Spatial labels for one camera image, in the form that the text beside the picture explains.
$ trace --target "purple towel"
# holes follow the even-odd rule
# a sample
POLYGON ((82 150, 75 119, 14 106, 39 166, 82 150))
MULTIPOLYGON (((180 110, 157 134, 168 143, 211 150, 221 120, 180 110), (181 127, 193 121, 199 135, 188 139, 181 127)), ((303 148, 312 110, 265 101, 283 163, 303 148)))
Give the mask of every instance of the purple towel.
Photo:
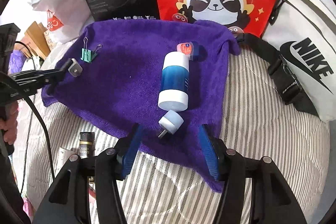
POLYGON ((42 99, 45 106, 59 101, 74 113, 117 138, 127 135, 133 123, 147 129, 140 151, 193 168, 208 185, 220 192, 222 184, 209 174, 199 146, 199 125, 208 123, 216 137, 222 124, 222 105, 229 52, 239 46, 230 31, 215 22, 198 20, 186 24, 161 20, 108 20, 95 22, 71 46, 57 67, 75 58, 83 67, 80 77, 69 73, 53 93, 42 99), (102 44, 91 64, 80 59, 83 39, 94 50, 102 44), (207 53, 203 62, 189 62, 189 106, 174 134, 157 134, 166 111, 158 107, 165 55, 182 42, 196 41, 207 53))
POLYGON ((13 50, 13 52, 10 54, 9 59, 9 73, 17 73, 20 72, 23 68, 23 65, 26 61, 26 56, 23 54, 23 52, 19 50, 13 50))

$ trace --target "black strap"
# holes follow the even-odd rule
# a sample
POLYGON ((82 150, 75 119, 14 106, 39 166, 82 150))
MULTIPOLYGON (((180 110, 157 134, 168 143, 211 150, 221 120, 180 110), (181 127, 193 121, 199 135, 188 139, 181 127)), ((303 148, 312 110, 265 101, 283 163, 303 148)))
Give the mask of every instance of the black strap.
POLYGON ((277 92, 286 105, 293 104, 298 111, 319 116, 296 75, 275 47, 251 33, 239 35, 237 41, 248 45, 256 55, 270 63, 268 74, 273 79, 277 92))

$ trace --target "white nike bag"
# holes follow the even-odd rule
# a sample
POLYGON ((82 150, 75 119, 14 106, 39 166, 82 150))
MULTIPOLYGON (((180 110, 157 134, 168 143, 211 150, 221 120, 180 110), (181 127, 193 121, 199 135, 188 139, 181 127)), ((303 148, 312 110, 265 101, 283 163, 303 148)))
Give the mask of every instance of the white nike bag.
POLYGON ((323 121, 336 119, 336 18, 320 0, 279 0, 263 40, 280 51, 323 121))

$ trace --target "bottle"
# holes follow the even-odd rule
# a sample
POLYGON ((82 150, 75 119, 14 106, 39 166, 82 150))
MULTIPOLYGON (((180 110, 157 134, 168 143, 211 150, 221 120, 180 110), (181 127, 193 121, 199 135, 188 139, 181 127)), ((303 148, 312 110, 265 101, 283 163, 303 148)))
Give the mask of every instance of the bottle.
MULTIPOLYGON (((79 155, 82 159, 93 157, 94 132, 80 132, 79 155)), ((95 177, 89 177, 89 183, 95 183, 95 177)))
POLYGON ((158 106, 163 110, 188 108, 189 58, 182 52, 170 52, 163 62, 158 106))

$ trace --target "strap buckle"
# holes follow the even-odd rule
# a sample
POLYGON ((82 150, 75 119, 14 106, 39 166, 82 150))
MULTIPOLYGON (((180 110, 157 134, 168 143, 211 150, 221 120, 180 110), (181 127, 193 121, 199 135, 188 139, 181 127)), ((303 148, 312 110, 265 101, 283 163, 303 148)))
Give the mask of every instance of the strap buckle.
POLYGON ((268 67, 267 71, 274 80, 277 92, 285 105, 293 103, 302 92, 303 87, 296 75, 289 68, 284 57, 279 54, 278 59, 268 67))

